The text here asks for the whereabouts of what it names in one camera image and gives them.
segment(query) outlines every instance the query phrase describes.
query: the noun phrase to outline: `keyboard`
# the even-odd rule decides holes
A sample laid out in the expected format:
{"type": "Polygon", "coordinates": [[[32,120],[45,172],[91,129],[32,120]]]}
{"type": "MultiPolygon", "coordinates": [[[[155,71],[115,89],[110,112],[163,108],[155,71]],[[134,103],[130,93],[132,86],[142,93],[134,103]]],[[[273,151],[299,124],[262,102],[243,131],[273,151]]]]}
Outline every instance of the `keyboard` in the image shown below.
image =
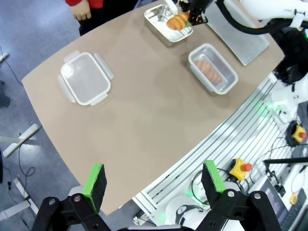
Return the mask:
{"type": "Polygon", "coordinates": [[[288,216],[284,220],[283,224],[281,224],[282,231],[288,231],[290,229],[299,214],[299,211],[304,206],[307,197],[303,189],[299,191],[297,198],[297,203],[291,207],[288,212],[288,216]]]}

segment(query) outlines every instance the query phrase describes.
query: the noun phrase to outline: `blue floor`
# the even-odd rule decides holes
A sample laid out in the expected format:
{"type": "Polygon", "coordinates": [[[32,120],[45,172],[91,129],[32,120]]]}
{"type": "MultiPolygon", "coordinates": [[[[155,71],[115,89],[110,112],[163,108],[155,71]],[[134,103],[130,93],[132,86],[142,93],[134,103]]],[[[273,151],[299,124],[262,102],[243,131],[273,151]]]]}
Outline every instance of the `blue floor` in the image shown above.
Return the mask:
{"type": "MultiPolygon", "coordinates": [[[[19,80],[78,37],[78,22],[73,19],[64,0],[0,0],[0,46],[3,52],[10,53],[7,62],[19,80]]],[[[18,137],[32,123],[40,122],[23,86],[16,81],[4,62],[0,64],[0,80],[5,82],[5,94],[11,98],[8,108],[0,108],[0,135],[18,137]]],[[[33,139],[36,145],[24,144],[20,150],[24,172],[31,166],[36,170],[27,179],[26,191],[37,206],[47,196],[65,199],[70,189],[79,183],[57,153],[44,128],[33,139]]],[[[1,150],[7,146],[0,143],[1,150]]],[[[4,158],[3,165],[10,169],[13,179],[18,177],[25,186],[17,151],[4,158]]],[[[23,199],[14,184],[10,190],[13,200],[9,197],[7,181],[10,180],[9,172],[4,170],[3,184],[0,184],[0,211],[15,205],[13,200],[19,203],[23,199]]],[[[129,201],[111,215],[102,216],[112,230],[116,230],[131,224],[138,211],[139,208],[129,201]]],[[[22,220],[31,229],[34,217],[30,209],[0,222],[0,231],[29,230],[22,220]]],[[[83,229],[73,227],[71,230],[83,229]]]]}

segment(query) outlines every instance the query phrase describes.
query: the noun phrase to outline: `screw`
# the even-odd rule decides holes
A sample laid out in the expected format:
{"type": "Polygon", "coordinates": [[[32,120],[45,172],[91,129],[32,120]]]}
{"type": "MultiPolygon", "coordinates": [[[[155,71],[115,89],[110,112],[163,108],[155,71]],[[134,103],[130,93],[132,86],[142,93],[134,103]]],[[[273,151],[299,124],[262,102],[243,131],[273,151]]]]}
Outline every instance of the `screw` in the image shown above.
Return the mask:
{"type": "Polygon", "coordinates": [[[80,197],[80,196],[75,196],[75,197],[74,197],[74,201],[75,201],[75,202],[80,201],[80,199],[81,199],[81,197],[80,197]]]}
{"type": "Polygon", "coordinates": [[[49,205],[53,205],[55,202],[56,202],[55,199],[51,199],[51,200],[48,202],[48,204],[49,204],[49,205]]]}
{"type": "Polygon", "coordinates": [[[258,193],[255,193],[254,197],[255,197],[256,199],[260,199],[260,198],[261,198],[261,195],[258,194],[258,193]]]}
{"type": "Polygon", "coordinates": [[[229,192],[228,192],[228,196],[229,196],[229,197],[234,197],[234,192],[229,191],[229,192]]]}

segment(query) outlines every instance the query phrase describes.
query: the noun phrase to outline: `hand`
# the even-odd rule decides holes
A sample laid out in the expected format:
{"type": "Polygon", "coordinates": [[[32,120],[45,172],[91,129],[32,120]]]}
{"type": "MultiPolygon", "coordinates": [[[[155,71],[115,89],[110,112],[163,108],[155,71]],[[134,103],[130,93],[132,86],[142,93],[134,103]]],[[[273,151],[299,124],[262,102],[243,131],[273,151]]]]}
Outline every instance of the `hand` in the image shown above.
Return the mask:
{"type": "Polygon", "coordinates": [[[87,0],[82,0],[75,6],[71,6],[71,12],[75,19],[78,21],[86,20],[87,18],[91,18],[91,12],[89,3],[87,0]]]}

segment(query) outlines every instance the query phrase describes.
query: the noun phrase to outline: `bread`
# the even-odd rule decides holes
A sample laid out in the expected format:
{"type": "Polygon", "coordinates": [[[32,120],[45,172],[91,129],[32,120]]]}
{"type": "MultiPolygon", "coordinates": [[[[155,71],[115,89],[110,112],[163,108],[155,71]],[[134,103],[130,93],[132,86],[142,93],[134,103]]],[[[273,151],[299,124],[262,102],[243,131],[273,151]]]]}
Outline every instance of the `bread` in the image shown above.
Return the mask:
{"type": "Polygon", "coordinates": [[[194,61],[197,68],[207,77],[207,79],[214,85],[217,85],[222,82],[220,74],[215,70],[209,62],[203,61],[194,61]]]}
{"type": "Polygon", "coordinates": [[[189,13],[187,12],[177,14],[168,20],[167,26],[172,30],[183,30],[186,27],[188,18],[189,13]]]}

